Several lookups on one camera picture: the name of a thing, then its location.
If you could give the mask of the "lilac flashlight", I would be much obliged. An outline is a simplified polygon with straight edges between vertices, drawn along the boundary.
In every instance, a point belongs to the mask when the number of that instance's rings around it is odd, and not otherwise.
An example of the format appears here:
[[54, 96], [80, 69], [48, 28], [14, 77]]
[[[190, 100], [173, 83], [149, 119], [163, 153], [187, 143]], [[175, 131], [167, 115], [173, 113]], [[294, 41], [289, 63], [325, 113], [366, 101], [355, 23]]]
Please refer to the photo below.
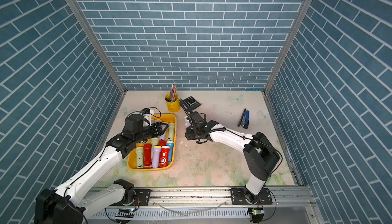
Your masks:
[[162, 122], [161, 123], [161, 127], [162, 127], [163, 134], [159, 136], [159, 140], [165, 141], [168, 123], [167, 122]]
[[161, 146], [153, 147], [152, 169], [159, 168]]
[[188, 116], [186, 116], [186, 117], [184, 118], [184, 122], [185, 122], [185, 127], [186, 127], [186, 128], [188, 128], [188, 127], [191, 126], [190, 121], [188, 120]]

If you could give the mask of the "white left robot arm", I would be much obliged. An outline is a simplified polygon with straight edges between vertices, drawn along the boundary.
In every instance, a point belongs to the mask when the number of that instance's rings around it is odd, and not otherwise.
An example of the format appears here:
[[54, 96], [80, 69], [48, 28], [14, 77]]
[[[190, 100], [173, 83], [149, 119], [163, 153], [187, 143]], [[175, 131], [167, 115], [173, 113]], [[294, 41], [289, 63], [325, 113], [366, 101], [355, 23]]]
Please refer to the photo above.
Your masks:
[[86, 197], [89, 190], [117, 163], [136, 149], [138, 143], [159, 137], [169, 125], [151, 123], [151, 118], [132, 114], [125, 119], [121, 133], [106, 142], [102, 151], [78, 173], [54, 190], [44, 189], [36, 198], [36, 224], [82, 224], [100, 210], [116, 203], [137, 203], [134, 185], [123, 179]]

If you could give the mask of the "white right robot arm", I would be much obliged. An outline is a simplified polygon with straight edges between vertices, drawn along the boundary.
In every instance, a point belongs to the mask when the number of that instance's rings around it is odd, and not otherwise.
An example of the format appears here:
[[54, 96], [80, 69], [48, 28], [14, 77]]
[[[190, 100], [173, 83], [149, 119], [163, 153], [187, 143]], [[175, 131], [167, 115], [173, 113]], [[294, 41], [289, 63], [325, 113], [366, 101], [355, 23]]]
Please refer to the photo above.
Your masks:
[[275, 149], [267, 137], [257, 132], [244, 134], [224, 127], [216, 121], [207, 121], [207, 116], [198, 112], [186, 112], [190, 126], [185, 130], [187, 140], [202, 144], [208, 141], [227, 145], [243, 153], [251, 176], [244, 187], [244, 195], [250, 204], [260, 202], [260, 193], [283, 161], [282, 154]]

